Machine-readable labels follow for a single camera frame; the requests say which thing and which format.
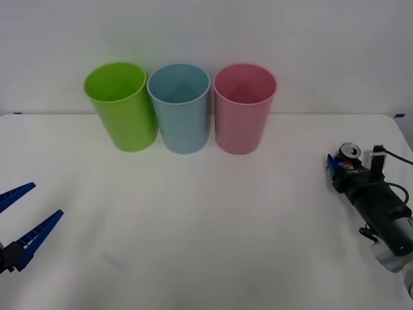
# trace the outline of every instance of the blue bracket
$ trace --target blue bracket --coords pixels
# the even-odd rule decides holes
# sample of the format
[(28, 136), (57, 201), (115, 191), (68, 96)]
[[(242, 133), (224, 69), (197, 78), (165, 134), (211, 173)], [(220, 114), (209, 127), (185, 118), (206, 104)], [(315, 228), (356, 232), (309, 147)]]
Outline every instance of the blue bracket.
[(18, 199), (36, 187), (35, 183), (27, 183), (0, 195), (0, 213), (9, 208)]
[(62, 210), (56, 211), (53, 215), (49, 216), (45, 221), (40, 223), (34, 229), (29, 231), (23, 237), (18, 239), (17, 243), (25, 248), (25, 252), (16, 261), (15, 266), (18, 271), (21, 271), (27, 266), (29, 261), (33, 258), (34, 253), (49, 235), (50, 231), (55, 227), (60, 218), (63, 215)]

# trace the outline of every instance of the green cup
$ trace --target green cup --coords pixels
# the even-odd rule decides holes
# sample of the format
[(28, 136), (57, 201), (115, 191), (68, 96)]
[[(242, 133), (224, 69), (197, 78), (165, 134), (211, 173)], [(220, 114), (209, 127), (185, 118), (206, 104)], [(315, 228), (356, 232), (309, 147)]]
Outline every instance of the green cup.
[(157, 123), (145, 84), (146, 73), (141, 67), (133, 63), (109, 63), (90, 73), (83, 85), (120, 150), (143, 150), (156, 139)]

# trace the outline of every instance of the white wall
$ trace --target white wall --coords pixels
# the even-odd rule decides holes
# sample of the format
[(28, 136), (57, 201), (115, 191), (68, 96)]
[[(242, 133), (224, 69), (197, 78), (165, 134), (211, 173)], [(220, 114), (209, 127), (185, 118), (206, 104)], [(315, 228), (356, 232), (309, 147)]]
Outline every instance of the white wall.
[(0, 114), (92, 112), (82, 82), (129, 60), (267, 66), (274, 112), (413, 109), (413, 0), (1, 0)]

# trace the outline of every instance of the blue cup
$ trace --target blue cup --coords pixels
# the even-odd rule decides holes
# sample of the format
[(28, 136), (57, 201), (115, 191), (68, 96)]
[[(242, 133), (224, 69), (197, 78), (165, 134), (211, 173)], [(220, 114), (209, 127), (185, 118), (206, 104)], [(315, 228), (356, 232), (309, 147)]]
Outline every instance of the blue cup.
[(210, 84), (204, 70), (184, 63), (160, 68), (150, 76), (146, 87), (163, 141), (172, 152), (190, 154), (207, 143)]

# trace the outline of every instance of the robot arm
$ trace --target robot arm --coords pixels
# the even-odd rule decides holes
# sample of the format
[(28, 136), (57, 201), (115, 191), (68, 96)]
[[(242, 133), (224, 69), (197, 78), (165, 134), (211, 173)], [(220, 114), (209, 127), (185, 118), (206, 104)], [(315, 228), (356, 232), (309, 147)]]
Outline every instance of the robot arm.
[[(366, 227), (359, 232), (374, 242), (374, 255), (389, 271), (403, 270), (405, 286), (413, 298), (412, 211), (406, 205), (408, 192), (398, 184), (385, 182), (382, 170), (386, 152), (383, 146), (376, 145), (364, 152), (362, 162), (360, 148), (344, 143), (334, 157), (327, 156), (327, 169), (335, 190), (344, 194), (366, 221)], [(390, 187), (402, 189), (405, 201)]]
[[(34, 187), (34, 183), (28, 183), (1, 194), (0, 213), (6, 210), (27, 192), (31, 191)], [(17, 241), (13, 241), (6, 247), (3, 247), (0, 243), (0, 273), (7, 269), (10, 272), (14, 269), (22, 271), (31, 261), (34, 253), (49, 235), (50, 231), (52, 231), (62, 215), (63, 211), (58, 210)]]

